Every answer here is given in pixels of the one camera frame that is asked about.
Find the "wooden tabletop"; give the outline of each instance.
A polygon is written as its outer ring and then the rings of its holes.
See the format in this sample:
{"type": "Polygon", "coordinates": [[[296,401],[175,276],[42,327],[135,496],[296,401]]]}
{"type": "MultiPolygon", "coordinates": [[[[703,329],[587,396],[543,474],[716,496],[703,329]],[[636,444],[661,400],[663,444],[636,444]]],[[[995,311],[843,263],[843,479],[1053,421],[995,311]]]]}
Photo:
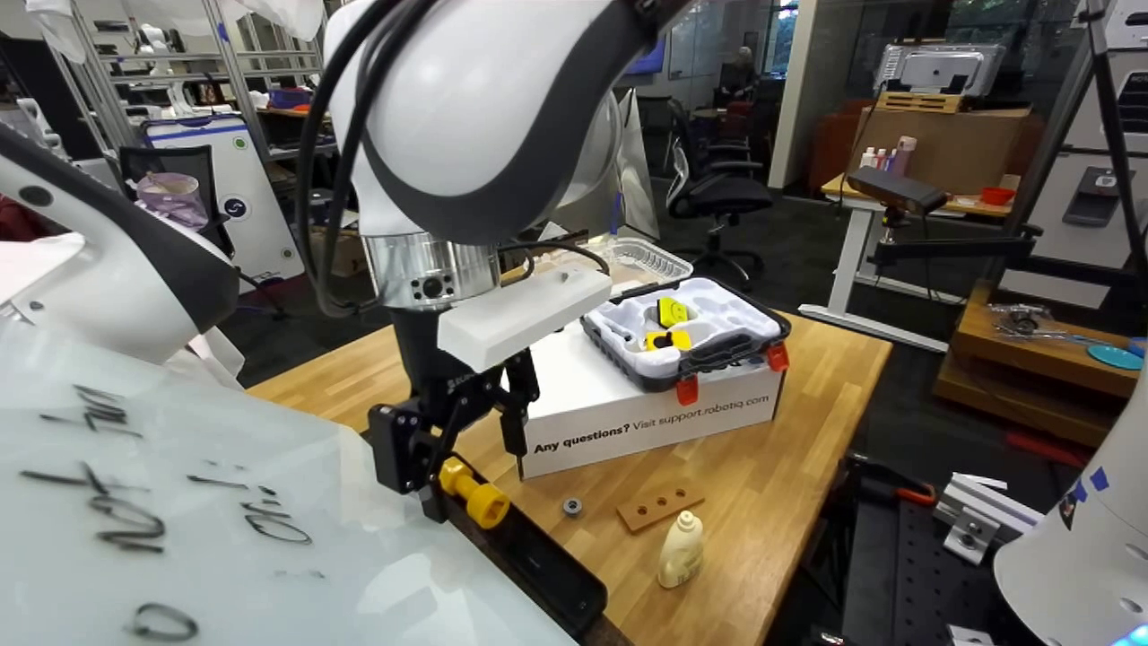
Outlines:
{"type": "MultiPolygon", "coordinates": [[[[831,175],[830,183],[822,183],[822,193],[830,200],[870,200],[867,193],[855,191],[845,183],[845,175],[831,175]]],[[[956,217],[975,217],[975,220],[1008,220],[1010,203],[983,203],[975,193],[956,193],[941,211],[956,211],[956,217]]]]}
{"type": "MultiPolygon", "coordinates": [[[[867,409],[889,346],[794,318],[788,376],[771,422],[625,455],[535,482],[516,479],[488,416],[459,438],[459,452],[498,482],[510,499],[567,544],[611,589],[607,617],[632,641],[754,641],[766,634],[788,578],[804,555],[825,493],[867,409]],[[668,525],[627,536],[614,512],[641,493],[692,479],[708,501],[703,569],[677,592],[663,592],[655,550],[668,525]]],[[[285,371],[250,396],[366,426],[366,409],[405,400],[393,335],[381,329],[285,371]]]]}

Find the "yellow object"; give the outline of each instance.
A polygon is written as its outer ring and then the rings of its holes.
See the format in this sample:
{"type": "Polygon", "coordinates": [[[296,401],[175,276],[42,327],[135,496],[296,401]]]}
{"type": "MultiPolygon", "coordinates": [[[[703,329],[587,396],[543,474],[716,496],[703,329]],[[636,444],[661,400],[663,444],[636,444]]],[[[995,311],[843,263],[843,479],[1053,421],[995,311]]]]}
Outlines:
{"type": "Polygon", "coordinates": [[[655,585],[677,589],[703,568],[708,525],[680,510],[661,542],[655,585]]]}
{"type": "Polygon", "coordinates": [[[456,455],[442,464],[437,488],[466,499],[466,516],[484,532],[498,526],[510,512],[510,499],[496,483],[473,482],[473,471],[456,455]]]}
{"type": "Polygon", "coordinates": [[[692,348],[688,329],[648,329],[645,335],[645,353],[655,353],[655,348],[688,353],[692,348]]]}
{"type": "Polygon", "coordinates": [[[661,327],[677,327],[677,322],[688,322],[692,318],[692,311],[684,307],[684,303],[677,303],[677,297],[655,297],[655,322],[661,327]]]}

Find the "small wooden block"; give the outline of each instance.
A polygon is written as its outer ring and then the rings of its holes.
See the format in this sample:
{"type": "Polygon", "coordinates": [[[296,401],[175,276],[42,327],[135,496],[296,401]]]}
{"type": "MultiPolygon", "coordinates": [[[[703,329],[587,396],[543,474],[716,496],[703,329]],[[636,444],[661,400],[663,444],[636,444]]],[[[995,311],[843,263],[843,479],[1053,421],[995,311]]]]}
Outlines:
{"type": "Polygon", "coordinates": [[[692,482],[680,482],[674,488],[661,488],[636,501],[616,507],[616,516],[632,536],[637,536],[668,516],[677,516],[677,510],[684,507],[699,507],[703,499],[708,496],[692,482]]]}

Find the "wall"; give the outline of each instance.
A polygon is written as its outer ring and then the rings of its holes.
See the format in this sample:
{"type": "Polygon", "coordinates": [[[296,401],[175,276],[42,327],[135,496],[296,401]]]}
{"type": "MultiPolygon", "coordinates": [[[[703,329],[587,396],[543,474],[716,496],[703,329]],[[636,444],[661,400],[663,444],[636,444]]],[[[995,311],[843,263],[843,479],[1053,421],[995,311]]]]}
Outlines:
{"type": "Polygon", "coordinates": [[[799,0],[766,188],[781,191],[799,179],[818,122],[851,97],[845,61],[855,59],[856,19],[856,0],[799,0]]]}

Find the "sticker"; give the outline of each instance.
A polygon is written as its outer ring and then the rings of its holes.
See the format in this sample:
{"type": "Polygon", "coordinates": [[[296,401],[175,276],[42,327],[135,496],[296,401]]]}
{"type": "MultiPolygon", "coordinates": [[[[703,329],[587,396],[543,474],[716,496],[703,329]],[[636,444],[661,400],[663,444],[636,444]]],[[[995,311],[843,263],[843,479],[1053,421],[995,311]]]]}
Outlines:
{"type": "Polygon", "coordinates": [[[1097,493],[1103,493],[1103,488],[1109,488],[1109,474],[1103,474],[1103,468],[1097,468],[1097,471],[1091,474],[1091,483],[1093,483],[1097,493]]]}
{"type": "Polygon", "coordinates": [[[1064,526],[1074,532],[1074,520],[1075,520],[1075,499],[1074,499],[1074,496],[1064,496],[1053,510],[1057,510],[1057,516],[1064,520],[1064,526]]]}

